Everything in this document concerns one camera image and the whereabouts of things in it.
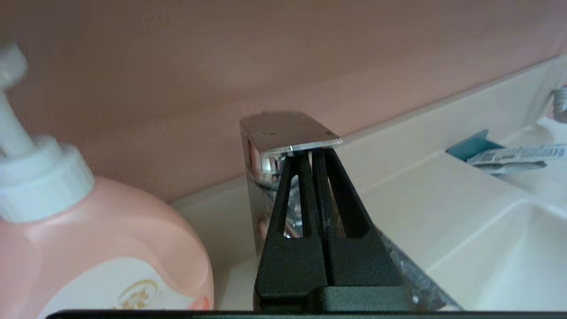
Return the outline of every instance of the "gold logo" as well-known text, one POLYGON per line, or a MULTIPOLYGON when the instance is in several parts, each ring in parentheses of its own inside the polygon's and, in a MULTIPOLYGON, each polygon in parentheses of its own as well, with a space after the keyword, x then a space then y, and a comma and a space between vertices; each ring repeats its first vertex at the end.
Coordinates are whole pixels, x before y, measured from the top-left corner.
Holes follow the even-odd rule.
POLYGON ((116 309, 145 309, 158 293, 158 285, 150 279, 140 280, 126 288, 116 309))

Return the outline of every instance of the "white pump dispenser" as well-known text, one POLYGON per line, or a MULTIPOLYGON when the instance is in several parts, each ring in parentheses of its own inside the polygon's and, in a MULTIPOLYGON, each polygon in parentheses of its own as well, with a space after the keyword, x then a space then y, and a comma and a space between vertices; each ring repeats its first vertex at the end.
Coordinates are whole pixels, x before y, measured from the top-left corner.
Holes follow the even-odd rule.
POLYGON ((95 179, 80 152, 50 136, 31 138, 4 91, 24 76, 26 58, 0 39, 0 217, 11 223, 63 212, 92 190, 95 179))

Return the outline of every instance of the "bottle label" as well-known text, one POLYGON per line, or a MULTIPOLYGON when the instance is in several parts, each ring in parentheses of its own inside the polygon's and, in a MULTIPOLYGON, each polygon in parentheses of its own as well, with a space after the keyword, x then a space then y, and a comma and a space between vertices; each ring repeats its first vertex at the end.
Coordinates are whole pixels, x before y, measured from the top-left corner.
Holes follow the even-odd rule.
POLYGON ((208 307, 206 298, 196 300, 173 291, 148 263, 125 257, 98 264, 70 281, 51 298, 37 319, 66 309, 208 307))

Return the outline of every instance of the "pink bottle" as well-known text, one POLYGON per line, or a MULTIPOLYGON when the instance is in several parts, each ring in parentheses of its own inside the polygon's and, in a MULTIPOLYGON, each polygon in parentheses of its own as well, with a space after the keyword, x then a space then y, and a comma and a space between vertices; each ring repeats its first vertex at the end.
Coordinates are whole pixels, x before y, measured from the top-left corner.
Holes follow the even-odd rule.
POLYGON ((159 199, 94 178, 80 152, 30 138, 3 89, 26 61, 0 43, 0 318, 63 309, 211 309, 193 229, 159 199))

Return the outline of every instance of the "pink wall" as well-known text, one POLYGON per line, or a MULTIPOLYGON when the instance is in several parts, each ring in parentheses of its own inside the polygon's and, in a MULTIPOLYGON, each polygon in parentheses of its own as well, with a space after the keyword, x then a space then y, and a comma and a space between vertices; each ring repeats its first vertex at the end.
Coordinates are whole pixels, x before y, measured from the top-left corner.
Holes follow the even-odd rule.
POLYGON ((2 0, 34 133, 172 200, 244 173, 238 121, 345 135, 567 53, 567 1, 2 0))

